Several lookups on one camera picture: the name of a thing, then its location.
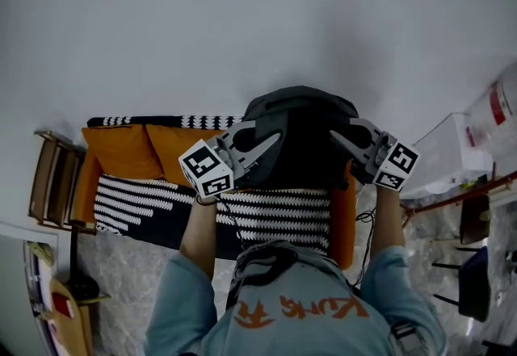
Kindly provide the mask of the wooden side shelf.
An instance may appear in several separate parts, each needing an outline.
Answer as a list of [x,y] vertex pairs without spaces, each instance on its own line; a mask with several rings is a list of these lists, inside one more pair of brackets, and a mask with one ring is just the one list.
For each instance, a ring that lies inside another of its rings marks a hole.
[[28,216],[42,227],[66,232],[85,232],[86,226],[73,218],[79,175],[86,150],[70,139],[49,130],[36,130],[43,139]]

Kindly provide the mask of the black white patterned blanket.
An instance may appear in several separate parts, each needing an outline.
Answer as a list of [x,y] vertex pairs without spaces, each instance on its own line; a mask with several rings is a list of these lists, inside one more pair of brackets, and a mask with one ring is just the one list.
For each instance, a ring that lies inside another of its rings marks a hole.
[[[222,131],[239,116],[94,117],[88,127],[155,123],[165,127]],[[179,247],[195,192],[158,180],[117,178],[98,165],[83,179],[87,193],[78,217],[94,219],[99,231],[160,245]],[[223,194],[217,205],[218,258],[234,260],[248,246],[288,241],[326,254],[330,247],[330,194],[320,189],[246,191]]]

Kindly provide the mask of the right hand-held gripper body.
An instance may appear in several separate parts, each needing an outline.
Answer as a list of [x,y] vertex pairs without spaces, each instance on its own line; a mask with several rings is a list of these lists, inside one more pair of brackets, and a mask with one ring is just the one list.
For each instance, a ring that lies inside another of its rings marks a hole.
[[351,174],[361,184],[400,191],[418,163],[419,153],[387,132],[374,131],[373,142],[351,164]]

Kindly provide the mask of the light wooden desk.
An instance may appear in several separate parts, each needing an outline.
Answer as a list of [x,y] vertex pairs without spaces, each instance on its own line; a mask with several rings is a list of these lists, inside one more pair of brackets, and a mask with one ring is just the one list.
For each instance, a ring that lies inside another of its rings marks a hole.
[[55,278],[49,283],[57,340],[69,356],[94,356],[90,305],[77,301]]

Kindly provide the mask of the person's light blue shirt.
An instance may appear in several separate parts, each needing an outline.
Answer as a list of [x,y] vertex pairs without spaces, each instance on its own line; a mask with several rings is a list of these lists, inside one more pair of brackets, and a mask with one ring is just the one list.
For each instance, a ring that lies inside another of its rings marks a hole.
[[408,322],[444,356],[447,339],[431,305],[410,285],[406,252],[382,250],[354,291],[329,258],[286,242],[237,260],[225,313],[208,276],[181,254],[162,275],[144,356],[395,356],[391,327]]

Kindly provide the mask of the black backpack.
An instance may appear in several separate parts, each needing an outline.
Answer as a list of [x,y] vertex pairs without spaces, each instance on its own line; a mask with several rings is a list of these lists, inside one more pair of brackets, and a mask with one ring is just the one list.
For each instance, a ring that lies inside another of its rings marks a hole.
[[243,190],[345,190],[346,155],[330,132],[359,116],[352,102],[308,86],[291,86],[253,99],[242,121],[254,121],[252,132],[237,138],[239,149],[251,149],[277,132],[280,138],[236,180]]

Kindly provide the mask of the brown wooden coat stand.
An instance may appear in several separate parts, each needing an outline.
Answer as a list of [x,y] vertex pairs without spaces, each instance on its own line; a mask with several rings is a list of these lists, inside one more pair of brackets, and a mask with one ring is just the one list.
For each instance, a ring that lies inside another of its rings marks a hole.
[[426,205],[424,207],[416,207],[416,208],[408,208],[403,207],[404,213],[405,213],[405,221],[403,222],[402,227],[405,228],[408,223],[412,220],[412,218],[420,213],[433,211],[435,209],[446,207],[451,204],[458,204],[462,203],[466,199],[470,199],[472,197],[476,197],[478,195],[488,195],[491,191],[497,190],[501,187],[509,188],[513,182],[517,180],[517,170],[513,171],[512,173],[505,175],[504,177],[501,177],[499,179],[492,179],[488,183],[484,184],[483,186],[479,186],[478,188],[471,190],[469,192],[456,195],[454,197],[451,197],[449,199],[445,199],[443,201],[440,201],[438,203],[433,203],[430,205]]

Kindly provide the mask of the person's left forearm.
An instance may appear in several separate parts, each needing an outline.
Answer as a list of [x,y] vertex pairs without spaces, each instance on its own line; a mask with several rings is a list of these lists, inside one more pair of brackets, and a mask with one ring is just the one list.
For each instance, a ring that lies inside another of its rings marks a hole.
[[216,257],[216,204],[201,206],[194,201],[179,252],[212,280]]

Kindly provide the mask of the clear water dispenser bottle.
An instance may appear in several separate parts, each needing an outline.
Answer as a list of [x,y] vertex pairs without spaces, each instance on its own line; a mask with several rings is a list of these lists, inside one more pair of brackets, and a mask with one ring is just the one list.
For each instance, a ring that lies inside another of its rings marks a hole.
[[517,61],[468,108],[464,125],[470,145],[493,158],[517,149]]

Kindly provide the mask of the white water dispenser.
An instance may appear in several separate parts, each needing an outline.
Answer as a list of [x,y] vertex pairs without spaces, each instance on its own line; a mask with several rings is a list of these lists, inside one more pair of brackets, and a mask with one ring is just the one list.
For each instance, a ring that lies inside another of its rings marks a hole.
[[414,144],[420,158],[401,191],[402,199],[445,194],[492,171],[492,156],[471,146],[466,119],[462,113],[451,113]]

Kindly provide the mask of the black waste bin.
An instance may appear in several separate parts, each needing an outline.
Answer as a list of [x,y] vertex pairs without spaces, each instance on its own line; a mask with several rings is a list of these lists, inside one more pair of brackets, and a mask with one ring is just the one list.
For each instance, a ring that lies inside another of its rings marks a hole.
[[66,286],[76,302],[81,305],[96,304],[111,298],[109,294],[101,292],[97,282],[90,276],[71,278]]

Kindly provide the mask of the wooden chair with dark seat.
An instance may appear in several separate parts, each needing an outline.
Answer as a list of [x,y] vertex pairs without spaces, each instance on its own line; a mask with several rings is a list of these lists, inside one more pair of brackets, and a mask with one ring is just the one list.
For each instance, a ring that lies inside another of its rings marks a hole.
[[477,251],[473,244],[485,240],[490,235],[490,197],[487,194],[474,195],[463,201],[460,217],[459,251]]

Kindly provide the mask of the orange sofa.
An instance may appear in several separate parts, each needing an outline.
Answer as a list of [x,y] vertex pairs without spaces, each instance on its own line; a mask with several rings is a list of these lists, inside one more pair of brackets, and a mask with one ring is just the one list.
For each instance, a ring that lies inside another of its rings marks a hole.
[[[86,226],[88,231],[99,231],[96,222],[90,218],[87,220],[78,217],[84,204],[84,196],[87,193],[86,184],[83,182],[86,173],[93,170],[94,165],[98,165],[102,170],[95,155],[88,149],[86,158],[80,173],[77,192],[74,202],[73,218]],[[135,180],[158,180],[158,179],[135,179]],[[327,191],[330,194],[330,247],[325,255],[334,259],[338,265],[346,269],[351,266],[354,255],[355,244],[355,188],[348,187],[346,190]]]

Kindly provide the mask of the dark upholstered chair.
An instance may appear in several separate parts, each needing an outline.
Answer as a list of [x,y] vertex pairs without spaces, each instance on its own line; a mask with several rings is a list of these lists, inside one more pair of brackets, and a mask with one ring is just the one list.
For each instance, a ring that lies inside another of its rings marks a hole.
[[488,277],[488,248],[457,248],[458,251],[473,253],[473,256],[461,265],[433,262],[432,266],[458,273],[458,300],[442,295],[434,297],[457,307],[460,315],[484,323],[490,314],[492,290]]

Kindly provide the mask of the person's right forearm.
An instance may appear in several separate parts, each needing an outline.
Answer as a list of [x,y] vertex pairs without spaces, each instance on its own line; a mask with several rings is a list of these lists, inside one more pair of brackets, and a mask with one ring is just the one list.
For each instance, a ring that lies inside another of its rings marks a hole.
[[377,186],[376,217],[370,247],[371,259],[388,247],[405,246],[401,216],[399,193]]

